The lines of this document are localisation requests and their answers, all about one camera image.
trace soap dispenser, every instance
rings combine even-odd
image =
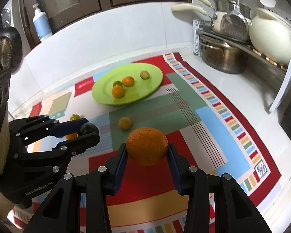
[[[47,15],[45,12],[41,11],[41,9],[38,8],[39,4],[36,3],[33,5],[33,8],[36,10],[34,11],[34,18],[33,18],[33,24],[36,28],[36,32],[38,34],[38,37],[41,42],[48,39],[50,36],[53,35],[53,32],[50,28],[50,24],[47,19]]]

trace metal rack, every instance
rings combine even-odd
[[[242,51],[246,52],[247,54],[255,57],[257,60],[264,63],[267,67],[269,67],[273,72],[280,74],[283,78],[281,87],[275,97],[274,102],[272,103],[271,107],[269,108],[269,112],[272,113],[274,110],[279,106],[283,97],[289,90],[291,84],[291,60],[287,66],[275,66],[271,62],[267,61],[265,58],[261,57],[259,54],[255,53],[251,50],[247,44],[249,43],[240,43],[236,42],[222,36],[219,36],[215,32],[212,31],[210,21],[203,21],[203,20],[194,20],[193,21],[193,52],[196,55],[201,54],[201,48],[199,46],[199,36],[206,35],[212,38],[216,38],[222,41],[225,41],[228,45],[241,49]]]

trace blue gripper pad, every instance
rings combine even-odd
[[[120,190],[120,188],[121,188],[122,179],[124,176],[127,160],[128,160],[128,152],[125,148],[122,152],[121,157],[120,157],[119,164],[117,166],[115,176],[114,176],[114,187],[113,187],[114,194],[116,194],[117,191]]]
[[[182,193],[181,174],[180,174],[180,170],[178,168],[175,156],[173,154],[171,145],[168,145],[168,151],[167,151],[166,157],[167,157],[167,162],[168,162],[169,170],[171,173],[173,185],[175,189],[178,191],[178,194],[181,194]]]
[[[58,123],[54,125],[54,127],[50,130],[49,134],[50,136],[54,137],[63,137],[65,135],[76,133],[79,131],[80,127],[84,123],[88,123],[88,120],[86,118]]]

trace pot lid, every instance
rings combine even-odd
[[[290,28],[291,28],[291,24],[285,20],[284,18],[282,18],[281,16],[278,16],[276,13],[272,12],[272,11],[269,11],[269,10],[266,10],[266,9],[263,9],[263,8],[259,8],[259,7],[256,7],[255,8],[255,11],[262,11],[262,12],[266,12],[266,13],[270,13],[272,14],[274,17],[278,18],[280,21],[282,21],[283,23],[287,24]]]

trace dish rack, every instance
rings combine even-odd
[[[291,85],[291,60],[288,65],[278,64],[273,60],[269,59],[265,55],[261,54],[259,51],[255,50],[251,43],[243,43],[235,40],[231,40],[228,37],[224,37],[223,35],[219,35],[212,31],[211,22],[205,20],[194,20],[193,21],[193,52],[200,56],[201,55],[201,47],[199,45],[199,36],[206,35],[212,38],[216,38],[222,41],[225,41],[228,45],[241,49],[247,54],[255,57],[257,60],[263,62],[268,67],[273,69],[275,72],[280,73],[283,77],[282,84],[280,89],[275,97],[274,102],[269,108],[269,112],[272,113],[281,103],[283,97],[288,92]]]

